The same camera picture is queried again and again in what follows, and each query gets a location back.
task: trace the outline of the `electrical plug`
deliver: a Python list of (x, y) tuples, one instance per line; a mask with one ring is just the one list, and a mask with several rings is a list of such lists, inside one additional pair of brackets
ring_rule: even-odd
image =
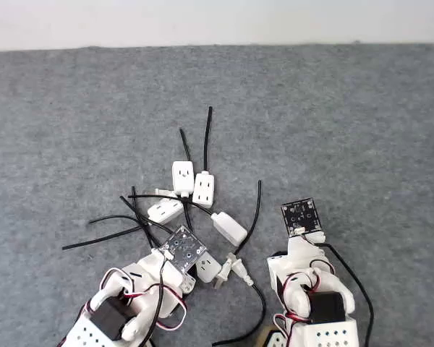
[(172, 164), (172, 181), (175, 194), (189, 197), (195, 188), (195, 173), (191, 161), (174, 161)]
[(247, 230), (225, 212), (213, 213), (210, 218), (218, 232), (234, 246), (238, 247), (246, 239)]
[(216, 284), (214, 284), (215, 289), (219, 289), (222, 286), (222, 284), (224, 284), (224, 282), (227, 282), (227, 280), (229, 279), (229, 273), (231, 271), (232, 262), (233, 262), (232, 258), (228, 256), (226, 258), (225, 263), (222, 265), (222, 270), (220, 270), (220, 272), (216, 276), (217, 280), (216, 280)]
[(209, 171), (203, 171), (196, 175), (193, 202), (209, 208), (214, 201), (214, 175)]
[(246, 282), (249, 287), (252, 286), (254, 284), (254, 281), (247, 273), (247, 269), (244, 266), (243, 261), (241, 261), (241, 259), (237, 259), (234, 255), (233, 257), (234, 259), (231, 264), (231, 270), (236, 273), (238, 277), (242, 278), (242, 280)]
[[(169, 192), (167, 195), (176, 197), (173, 192)], [(183, 204), (180, 201), (163, 198), (148, 208), (148, 217), (156, 223), (166, 224), (181, 215), (182, 212)]]

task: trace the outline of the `power cord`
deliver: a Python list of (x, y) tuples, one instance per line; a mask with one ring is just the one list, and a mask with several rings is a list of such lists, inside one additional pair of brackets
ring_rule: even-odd
[(208, 170), (208, 143), (209, 143), (209, 132), (210, 132), (210, 123), (212, 122), (212, 106), (209, 106), (208, 112), (208, 121), (205, 125), (205, 135), (204, 135), (204, 163), (203, 170)]
[(179, 128), (180, 136), (182, 137), (183, 148), (185, 149), (185, 153), (187, 154), (188, 161), (191, 161), (190, 148), (188, 147), (187, 137), (182, 128)]
[[(137, 194), (137, 192), (135, 191), (135, 186), (132, 186), (132, 195)], [(148, 225), (148, 223), (143, 222), (143, 220), (141, 219), (141, 216), (139, 214), (138, 211), (140, 211), (138, 209), (137, 206), (137, 199), (132, 198), (132, 205), (135, 209), (135, 217), (137, 217), (138, 221), (140, 222), (140, 224), (143, 226), (143, 230), (145, 231), (145, 235), (146, 238), (148, 239), (148, 243), (150, 244), (150, 247), (153, 248), (154, 246), (159, 247), (160, 243), (159, 241), (152, 235), (151, 233), (151, 229), (150, 226)]]
[(365, 300), (367, 301), (368, 309), (370, 310), (370, 321), (368, 322), (367, 335), (365, 336), (365, 347), (368, 347), (370, 344), (371, 332), (373, 330), (373, 323), (375, 321), (375, 311), (373, 309), (373, 303), (371, 302), (371, 299), (368, 296), (368, 293), (365, 290), (365, 287), (363, 286), (362, 282), (360, 282), (359, 278), (357, 277), (357, 275), (355, 275), (354, 271), (350, 268), (350, 266), (347, 265), (344, 258), (338, 253), (338, 251), (335, 250), (335, 248), (331, 244), (319, 243), (319, 244), (315, 244), (315, 246), (326, 247), (326, 248), (329, 248), (330, 251), (333, 252), (333, 254), (336, 256), (336, 258), (338, 258), (339, 262), (341, 262), (341, 264), (345, 267), (347, 272), (355, 280), (355, 283), (359, 286)]
[(228, 345), (230, 343), (236, 343), (236, 342), (243, 341), (244, 339), (250, 337), (253, 333), (255, 333), (257, 331), (257, 329), (262, 325), (264, 317), (265, 317), (265, 313), (267, 312), (267, 304), (265, 302), (265, 297), (262, 294), (262, 291), (260, 291), (260, 289), (255, 284), (253, 284), (251, 287), (255, 290), (255, 292), (259, 296), (260, 302), (262, 304), (262, 312), (260, 314), (258, 322), (254, 325), (254, 327), (251, 330), (249, 330), (244, 335), (238, 336), (236, 338), (231, 338), (229, 340), (222, 340), (222, 341), (214, 342), (214, 343), (212, 343), (212, 347), (221, 346), (221, 345)]
[(114, 238), (119, 237), (119, 236), (123, 236), (123, 235), (127, 235), (127, 234), (130, 234), (130, 233), (139, 231), (141, 229), (142, 229), (141, 226), (136, 226), (134, 228), (127, 229), (127, 230), (124, 230), (124, 231), (120, 231), (119, 233), (111, 234), (111, 235), (108, 235), (108, 236), (103, 236), (103, 237), (100, 237), (100, 238), (97, 238), (97, 239), (94, 239), (94, 240), (79, 242), (79, 243), (76, 243), (76, 244), (68, 244), (66, 246), (61, 247), (61, 249), (64, 251), (66, 249), (83, 247), (83, 246), (87, 246), (89, 244), (96, 244), (98, 242), (111, 240), (111, 239), (114, 239)]
[(258, 222), (258, 218), (259, 218), (260, 196), (261, 196), (261, 194), (262, 194), (262, 181), (259, 180), (258, 181), (258, 203), (256, 204), (256, 207), (255, 207), (254, 219), (252, 220), (251, 228), (247, 232), (247, 236), (244, 238), (244, 240), (242, 241), (242, 243), (233, 252), (234, 255), (237, 255), (241, 251), (241, 249), (249, 241), (249, 238), (251, 237), (252, 233), (254, 232), (255, 224)]

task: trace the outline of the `black wire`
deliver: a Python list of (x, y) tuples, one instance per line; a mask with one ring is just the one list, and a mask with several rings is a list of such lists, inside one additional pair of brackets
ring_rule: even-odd
[(260, 291), (260, 289), (255, 284), (253, 284), (252, 287), (254, 288), (255, 292), (258, 294), (258, 296), (260, 298), (260, 302), (262, 303), (262, 313), (259, 317), (257, 324), (250, 331), (245, 333), (244, 335), (241, 335), (237, 338), (232, 338), (229, 340), (222, 340), (219, 342), (214, 342), (214, 343), (212, 343), (212, 347), (220, 346), (220, 345), (228, 345), (230, 343), (243, 341), (245, 338), (248, 338), (253, 333), (255, 333), (255, 331), (262, 325), (263, 319), (265, 318), (265, 313), (267, 311), (267, 304), (265, 303), (265, 298), (264, 298), (262, 292)]
[(334, 271), (334, 267), (333, 265), (331, 265), (329, 262), (323, 260), (323, 259), (314, 259), (309, 263), (309, 267), (312, 267), (312, 264), (314, 262), (322, 262), (323, 264), (327, 264), (327, 266), (330, 268), (330, 272), (334, 275), (335, 271)]
[(162, 277), (162, 272), (164, 271), (164, 265), (166, 264), (166, 261), (162, 263), (161, 271), (159, 271), (159, 297), (158, 297), (158, 306), (156, 306), (156, 311), (154, 312), (153, 321), (151, 322), (150, 328), (148, 329), (148, 332), (146, 333), (145, 337), (143, 338), (143, 341), (138, 347), (144, 347), (148, 340), (151, 338), (151, 335), (153, 334), (154, 328), (156, 327), (156, 323), (158, 322), (159, 318), (159, 312), (161, 310), (162, 306), (162, 299), (164, 296), (164, 281)]
[(187, 154), (188, 161), (191, 161), (190, 148), (188, 147), (187, 137), (182, 128), (179, 128), (180, 136), (182, 137), (183, 148), (185, 149), (185, 153)]
[(89, 244), (96, 244), (98, 242), (114, 239), (116, 237), (127, 235), (127, 234), (133, 233), (135, 231), (139, 231), (141, 229), (142, 229), (141, 226), (135, 226), (134, 228), (127, 229), (127, 230), (124, 230), (124, 231), (120, 231), (119, 233), (111, 234), (111, 235), (108, 235), (108, 236), (103, 236), (103, 237), (100, 237), (98, 239), (94, 239), (94, 240), (90, 240), (90, 241), (84, 241), (84, 242), (79, 242), (77, 244), (68, 244), (67, 246), (61, 247), (61, 249), (64, 251), (66, 249), (83, 247), (83, 246), (87, 246)]
[[(135, 191), (135, 186), (132, 186), (132, 195), (137, 194), (137, 192)], [(145, 235), (146, 238), (148, 239), (148, 243), (150, 244), (150, 247), (153, 248), (154, 246), (159, 247), (161, 244), (159, 243), (159, 241), (157, 240), (157, 238), (151, 233), (151, 228), (148, 225), (148, 223), (144, 222), (141, 219), (141, 215), (139, 214), (139, 209), (137, 206), (137, 199), (136, 198), (132, 198), (132, 205), (135, 209), (135, 216), (137, 217), (139, 223), (143, 226), (143, 230), (145, 231)]]
[[(132, 195), (132, 196), (129, 196), (129, 197), (139, 197), (139, 195)], [(134, 213), (135, 213), (135, 211), (138, 212), (138, 210), (135, 210), (134, 207), (132, 206), (132, 204), (131, 204), (130, 202), (128, 202), (127, 199), (125, 199), (125, 197), (120, 196), (119, 198), (120, 198), (120, 199), (122, 200), (122, 202), (123, 202), (125, 205), (127, 205), (127, 207), (128, 207), (130, 210), (132, 210)], [(140, 212), (138, 212), (138, 213), (140, 214), (140, 217), (141, 217), (143, 220), (146, 220), (147, 222), (153, 224), (154, 226), (157, 226), (158, 228), (161, 228), (161, 229), (164, 230), (166, 233), (168, 233), (168, 234), (173, 234), (173, 233), (174, 233), (171, 229), (167, 228), (166, 226), (163, 226), (162, 224), (156, 223), (154, 220), (149, 219), (148, 217), (142, 215)]]
[(89, 220), (88, 223), (89, 224), (94, 224), (94, 223), (97, 223), (97, 222), (101, 222), (102, 220), (112, 219), (112, 218), (130, 219), (130, 220), (133, 220), (134, 222), (136, 222), (137, 224), (139, 224), (141, 226), (140, 222), (137, 219), (135, 219), (133, 217), (130, 217), (129, 215), (107, 215), (106, 217), (100, 217), (100, 218)]
[(187, 226), (190, 231), (193, 231), (193, 225), (191, 224), (190, 211), (188, 209), (188, 204), (183, 204), (183, 211), (185, 214), (185, 220), (187, 221)]
[(193, 206), (199, 208), (200, 210), (202, 210), (203, 212), (207, 213), (208, 215), (212, 215), (212, 212), (209, 211), (208, 209), (197, 204), (196, 202), (193, 202), (193, 201), (188, 200), (188, 199), (183, 198), (183, 197), (170, 197), (168, 195), (156, 195), (156, 194), (137, 194), (137, 195), (129, 195), (128, 196), (128, 198), (132, 198), (132, 197), (165, 197), (166, 199), (178, 200), (178, 201), (181, 201), (185, 204), (193, 205)]
[(209, 131), (210, 131), (210, 122), (212, 121), (212, 106), (209, 106), (208, 112), (208, 122), (205, 125), (205, 136), (204, 136), (204, 166), (203, 170), (208, 170), (208, 143), (209, 143)]
[(262, 194), (262, 181), (259, 180), (258, 181), (258, 203), (257, 203), (257, 205), (255, 207), (255, 214), (254, 214), (254, 219), (252, 220), (251, 229), (249, 229), (249, 231), (247, 232), (247, 235), (244, 238), (244, 240), (242, 241), (242, 243), (233, 252), (234, 255), (237, 255), (239, 253), (239, 251), (241, 251), (241, 249), (244, 247), (244, 245), (246, 244), (246, 242), (249, 241), (249, 238), (251, 237), (252, 233), (254, 232), (255, 224), (258, 222), (258, 218), (259, 218), (260, 196), (261, 196), (261, 194)]
[(360, 282), (357, 275), (355, 275), (354, 271), (350, 268), (350, 266), (347, 265), (346, 261), (341, 257), (341, 255), (334, 249), (333, 246), (327, 243), (319, 243), (315, 244), (317, 247), (327, 247), (330, 249), (330, 251), (333, 252), (333, 254), (338, 258), (338, 260), (341, 262), (341, 264), (346, 268), (347, 272), (352, 276), (352, 278), (355, 280), (355, 283), (359, 286), (365, 300), (368, 304), (368, 309), (370, 310), (370, 321), (368, 322), (368, 328), (367, 328), (367, 335), (365, 336), (365, 347), (368, 347), (370, 344), (370, 337), (371, 337), (371, 331), (373, 330), (373, 323), (375, 321), (375, 311), (373, 309), (373, 303), (371, 302), (370, 297), (368, 296), (367, 291), (365, 290), (365, 287), (363, 286), (362, 282)]

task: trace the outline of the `circuit board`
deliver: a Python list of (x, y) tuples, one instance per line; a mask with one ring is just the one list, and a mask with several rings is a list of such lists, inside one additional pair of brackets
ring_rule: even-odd
[(297, 228), (305, 228), (305, 232), (321, 230), (317, 209), (311, 197), (288, 202), (281, 206), (281, 212), (289, 236), (295, 235)]
[(159, 247), (164, 256), (181, 273), (186, 273), (207, 250), (206, 246), (187, 228), (180, 226)]

